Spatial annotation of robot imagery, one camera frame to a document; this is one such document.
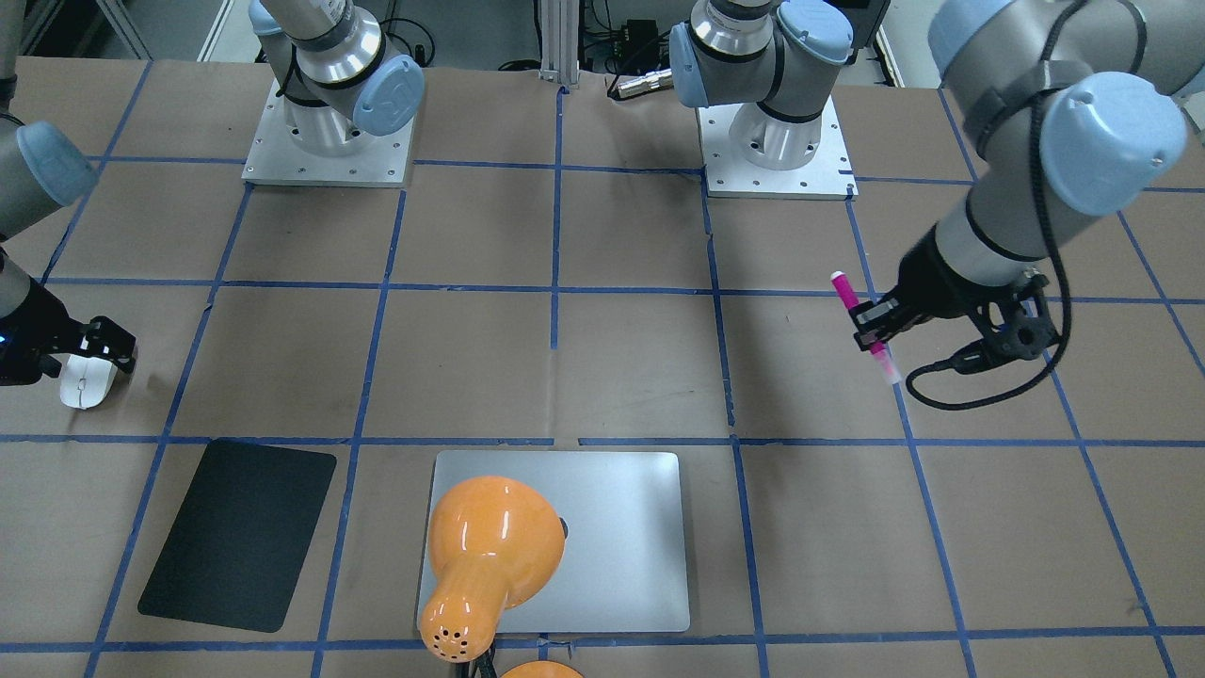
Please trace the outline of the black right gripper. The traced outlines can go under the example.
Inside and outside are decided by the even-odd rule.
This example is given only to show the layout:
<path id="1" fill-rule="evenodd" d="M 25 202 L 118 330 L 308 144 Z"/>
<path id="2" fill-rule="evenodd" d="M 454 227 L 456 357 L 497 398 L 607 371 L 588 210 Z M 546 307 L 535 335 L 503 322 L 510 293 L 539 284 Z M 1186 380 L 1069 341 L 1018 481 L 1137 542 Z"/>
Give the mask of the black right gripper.
<path id="1" fill-rule="evenodd" d="M 4 273 L 1 281 L 1 385 L 33 385 L 59 378 L 57 353 L 112 362 L 120 373 L 137 369 L 137 340 L 108 317 L 74 320 L 64 303 L 27 273 Z"/>

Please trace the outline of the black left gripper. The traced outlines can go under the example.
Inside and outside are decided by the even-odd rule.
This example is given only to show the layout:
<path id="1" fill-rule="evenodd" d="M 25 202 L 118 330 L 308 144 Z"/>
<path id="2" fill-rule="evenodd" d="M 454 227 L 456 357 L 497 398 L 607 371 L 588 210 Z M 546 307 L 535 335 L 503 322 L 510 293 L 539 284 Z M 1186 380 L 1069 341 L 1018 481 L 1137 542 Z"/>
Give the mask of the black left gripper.
<path id="1" fill-rule="evenodd" d="M 856 344 L 862 352 L 886 347 L 915 322 L 966 317 L 980 331 L 977 342 L 956 352 L 950 362 L 1035 360 L 1053 347 L 1053 322 L 1044 287 L 1045 275 L 1013 276 L 1003 285 L 969 282 L 951 269 L 939 250 L 937 226 L 903 257 L 894 297 L 866 300 L 851 309 Z"/>

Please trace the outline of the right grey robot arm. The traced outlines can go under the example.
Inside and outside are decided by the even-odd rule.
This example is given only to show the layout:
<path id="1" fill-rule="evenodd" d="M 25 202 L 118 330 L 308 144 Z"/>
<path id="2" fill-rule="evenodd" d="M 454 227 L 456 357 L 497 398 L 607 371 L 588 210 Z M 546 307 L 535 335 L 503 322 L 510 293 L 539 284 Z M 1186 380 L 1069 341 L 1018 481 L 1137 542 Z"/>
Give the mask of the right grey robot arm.
<path id="1" fill-rule="evenodd" d="M 283 132 L 308 157 L 365 154 L 408 126 L 425 73 L 352 1 L 253 1 L 249 25 L 274 69 Z M 49 120 L 2 111 L 2 238 L 72 206 L 98 184 L 93 164 Z M 137 369 L 137 340 L 111 318 L 77 322 L 59 297 L 2 258 L 2 383 L 55 378 L 107 389 Z"/>

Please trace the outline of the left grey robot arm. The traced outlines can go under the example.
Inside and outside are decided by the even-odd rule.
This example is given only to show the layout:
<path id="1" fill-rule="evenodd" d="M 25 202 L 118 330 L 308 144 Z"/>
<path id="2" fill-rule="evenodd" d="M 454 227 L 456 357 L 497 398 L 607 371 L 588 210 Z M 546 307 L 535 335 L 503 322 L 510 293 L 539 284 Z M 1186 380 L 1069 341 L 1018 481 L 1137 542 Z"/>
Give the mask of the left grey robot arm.
<path id="1" fill-rule="evenodd" d="M 699 1 L 668 34 L 677 98 L 728 106 L 728 158 L 795 177 L 822 147 L 825 104 L 851 55 L 850 20 L 823 1 Z M 963 130 L 988 171 L 901 259 L 878 303 L 850 309 L 862 350 L 933 318 L 966 316 L 981 364 L 1062 340 L 1031 265 L 1174 167 L 1176 99 L 1203 92 L 1200 1 L 946 1 L 928 29 Z"/>

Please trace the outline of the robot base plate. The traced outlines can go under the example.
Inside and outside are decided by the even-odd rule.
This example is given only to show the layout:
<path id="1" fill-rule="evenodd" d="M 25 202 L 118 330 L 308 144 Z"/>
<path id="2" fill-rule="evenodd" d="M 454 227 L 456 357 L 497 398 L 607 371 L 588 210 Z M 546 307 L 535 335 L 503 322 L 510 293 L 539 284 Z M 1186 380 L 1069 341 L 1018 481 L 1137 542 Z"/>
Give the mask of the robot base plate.
<path id="1" fill-rule="evenodd" d="M 698 108 L 696 119 L 712 197 L 844 201 L 860 193 L 831 98 L 804 123 L 772 119 L 756 104 Z"/>
<path id="2" fill-rule="evenodd" d="M 268 87 L 241 177 L 253 185 L 402 188 L 417 120 L 371 135 L 330 107 L 308 107 Z"/>

